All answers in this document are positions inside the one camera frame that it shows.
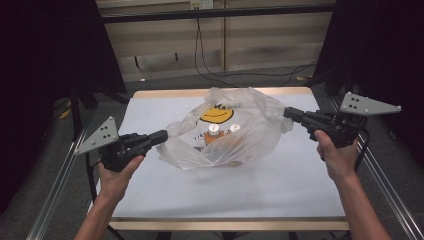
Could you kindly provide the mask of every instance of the trigger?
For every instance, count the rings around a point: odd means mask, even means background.
[[[315,137],[315,135],[313,133],[309,136],[309,139],[311,139],[311,140],[313,140],[315,142],[318,141],[317,138]]]

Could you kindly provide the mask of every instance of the cable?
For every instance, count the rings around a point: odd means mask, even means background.
[[[314,66],[316,61],[313,61],[313,62],[311,62],[310,64],[307,64],[307,65],[302,65],[302,66],[299,66],[299,67],[297,67],[297,68],[295,68],[295,69],[293,69],[293,71],[290,73],[290,77],[289,77],[289,79],[287,79],[283,84],[281,84],[281,85],[278,85],[277,87],[282,87],[282,86],[284,86],[284,85],[286,85],[287,83],[289,83],[290,82],[290,80],[291,80],[291,78],[292,78],[292,76],[293,76],[293,74],[295,74],[295,73],[299,73],[299,72],[301,72],[301,71],[303,71],[303,70],[305,70],[306,68],[308,68],[308,67],[310,67],[310,66]]]
[[[90,164],[90,154],[87,152],[85,154],[85,169],[87,171],[87,177],[88,177],[88,185],[90,186],[90,193],[91,193],[91,199],[93,200],[93,204],[96,201],[97,198],[97,191],[96,191],[96,182],[94,181],[94,166],[99,164],[100,161],[96,162],[94,165]],[[112,233],[117,239],[119,240],[125,240],[124,237],[121,236],[121,234],[118,233],[113,227],[110,225],[106,228],[110,233]]]
[[[198,44],[197,44],[197,43],[198,43],[199,38],[200,38],[200,46],[201,46],[201,55],[202,55],[203,65],[205,66],[206,71],[207,71],[209,74],[211,74],[211,75],[213,75],[213,76],[215,76],[215,77],[231,77],[231,76],[270,76],[270,77],[284,77],[284,76],[290,76],[290,77],[289,77],[289,79],[288,79],[286,82],[284,82],[283,84],[281,84],[281,85],[279,85],[279,86],[278,86],[278,87],[281,87],[281,86],[286,85],[286,84],[287,84],[287,83],[291,80],[291,78],[292,78],[293,74],[295,74],[295,73],[299,73],[299,72],[301,72],[301,71],[305,70],[305,69],[306,69],[306,68],[308,68],[308,67],[316,66],[316,64],[315,64],[315,63],[317,62],[317,61],[313,61],[313,62],[311,62],[311,63],[309,63],[309,64],[307,64],[307,65],[299,66],[299,67],[295,68],[295,69],[294,69],[291,73],[286,73],[286,74],[266,74],[266,73],[230,73],[230,74],[216,74],[216,73],[213,73],[213,72],[211,72],[211,71],[209,70],[209,68],[207,67],[206,62],[205,62],[204,48],[203,48],[203,38],[202,38],[202,30],[201,30],[201,28],[200,28],[200,21],[199,21],[199,19],[197,19],[196,48],[195,48],[195,54],[194,54],[194,59],[195,59],[195,68],[196,68],[197,72],[198,72],[198,73],[199,73],[202,77],[204,77],[204,78],[206,78],[206,79],[208,79],[208,80],[212,80],[212,81],[217,81],[217,82],[224,83],[224,84],[229,85],[229,86],[231,86],[231,87],[235,87],[235,86],[234,86],[234,85],[232,85],[232,84],[229,84],[229,83],[223,82],[223,81],[221,81],[221,80],[218,80],[218,79],[208,78],[208,77],[204,76],[202,73],[200,73],[200,71],[199,71],[199,69],[198,69],[198,67],[197,67],[197,49],[198,49]]]
[[[226,82],[224,82],[224,81],[221,81],[221,80],[218,80],[218,79],[213,79],[213,78],[208,78],[208,77],[206,77],[205,75],[203,75],[200,71],[199,71],[199,68],[197,67],[197,42],[198,42],[198,39],[199,39],[199,35],[200,35],[200,42],[201,42],[201,44],[202,44],[202,57],[203,57],[203,41],[202,41],[202,38],[201,38],[201,32],[200,32],[200,25],[199,25],[199,19],[197,19],[197,24],[198,24],[198,28],[197,28],[197,34],[196,34],[196,48],[195,48],[195,50],[194,50],[194,67],[196,68],[196,71],[199,73],[199,75],[200,76],[202,76],[203,78],[205,78],[205,79],[208,79],[208,80],[211,80],[211,81],[215,81],[215,82],[220,82],[220,83],[223,83],[223,84],[225,84],[225,85],[228,85],[228,86],[230,86],[230,87],[233,87],[233,88],[238,88],[237,86],[235,86],[235,85],[232,85],[232,84],[230,84],[230,83],[226,83]]]

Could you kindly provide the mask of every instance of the wall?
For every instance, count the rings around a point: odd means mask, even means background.
[[[101,14],[149,13],[189,10],[189,1],[97,0]],[[272,7],[334,3],[334,0],[215,0],[214,8]],[[205,51],[219,51],[221,69],[237,64],[240,49],[277,47],[296,49],[278,65],[309,63],[318,58],[331,13],[201,19]],[[117,58],[195,50],[197,22],[172,20],[106,25]]]

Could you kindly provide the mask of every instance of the hand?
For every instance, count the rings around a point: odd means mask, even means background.
[[[133,158],[121,172],[113,172],[105,169],[102,163],[99,164],[101,190],[99,197],[112,200],[118,203],[124,198],[128,183],[138,166],[143,161],[143,156]]]
[[[350,146],[336,148],[331,138],[325,132],[316,130],[314,135],[319,142],[317,151],[321,159],[325,159],[328,176],[330,176],[331,179],[338,181],[356,175],[355,162],[356,147],[358,145],[357,139]]]

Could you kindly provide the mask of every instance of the orange object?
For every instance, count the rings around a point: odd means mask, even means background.
[[[225,133],[219,130],[218,124],[211,124],[209,125],[209,130],[205,133],[204,136],[205,144],[208,145],[209,143],[215,141],[216,139],[224,135]]]

